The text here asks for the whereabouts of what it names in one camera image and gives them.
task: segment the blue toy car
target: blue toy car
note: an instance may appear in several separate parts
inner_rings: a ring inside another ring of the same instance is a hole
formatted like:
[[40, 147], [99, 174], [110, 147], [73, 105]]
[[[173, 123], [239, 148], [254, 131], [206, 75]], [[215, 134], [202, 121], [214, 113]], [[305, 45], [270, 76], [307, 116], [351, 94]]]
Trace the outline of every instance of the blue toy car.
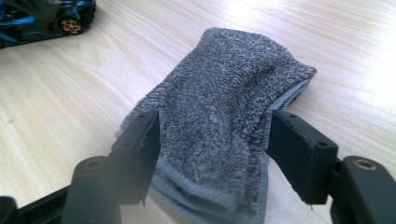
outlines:
[[93, 20], [95, 0], [0, 0], [0, 49], [80, 35]]

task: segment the table surface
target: table surface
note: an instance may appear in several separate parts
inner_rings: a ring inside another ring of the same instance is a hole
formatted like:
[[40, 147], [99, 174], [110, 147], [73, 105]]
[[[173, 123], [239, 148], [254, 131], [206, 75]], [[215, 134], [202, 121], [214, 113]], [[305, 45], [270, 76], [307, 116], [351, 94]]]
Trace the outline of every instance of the table surface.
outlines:
[[[205, 29], [267, 35], [318, 73], [289, 111], [396, 177], [394, 1], [98, 0], [83, 35], [0, 50], [0, 195], [19, 206], [70, 183], [107, 155], [122, 119]], [[265, 223], [331, 223], [270, 162]], [[125, 223], [186, 223], [162, 202], [123, 207]]]

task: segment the wooden table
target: wooden table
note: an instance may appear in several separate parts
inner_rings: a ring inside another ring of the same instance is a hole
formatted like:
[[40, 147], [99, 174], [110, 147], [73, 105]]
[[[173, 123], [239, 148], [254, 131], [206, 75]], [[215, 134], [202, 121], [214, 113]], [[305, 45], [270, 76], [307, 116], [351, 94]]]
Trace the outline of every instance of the wooden table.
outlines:
[[[0, 50], [0, 195], [19, 206], [70, 183], [107, 155], [122, 119], [197, 44], [224, 27], [267, 35], [318, 73], [293, 112], [396, 177], [394, 1], [98, 0], [91, 30]], [[270, 163], [265, 223], [330, 223]], [[158, 201], [125, 223], [185, 223]]]

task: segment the toy car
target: toy car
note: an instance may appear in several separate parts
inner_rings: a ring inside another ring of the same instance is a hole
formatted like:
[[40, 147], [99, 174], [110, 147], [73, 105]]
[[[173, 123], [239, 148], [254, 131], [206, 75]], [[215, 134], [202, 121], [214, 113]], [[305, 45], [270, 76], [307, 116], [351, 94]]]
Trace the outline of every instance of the toy car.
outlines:
[[95, 0], [0, 0], [0, 49], [80, 35], [95, 7]]

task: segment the light wood surface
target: light wood surface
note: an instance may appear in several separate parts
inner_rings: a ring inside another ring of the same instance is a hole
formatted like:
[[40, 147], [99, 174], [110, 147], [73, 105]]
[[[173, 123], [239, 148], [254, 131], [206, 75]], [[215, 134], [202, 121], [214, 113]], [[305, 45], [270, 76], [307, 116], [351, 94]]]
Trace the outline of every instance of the light wood surface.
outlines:
[[[289, 109], [396, 177], [394, 1], [98, 0], [91, 30], [0, 50], [0, 195], [26, 205], [107, 155], [122, 119], [197, 44], [224, 27], [267, 35], [318, 73]], [[265, 223], [331, 223], [270, 163]], [[125, 223], [186, 223], [161, 202]]]

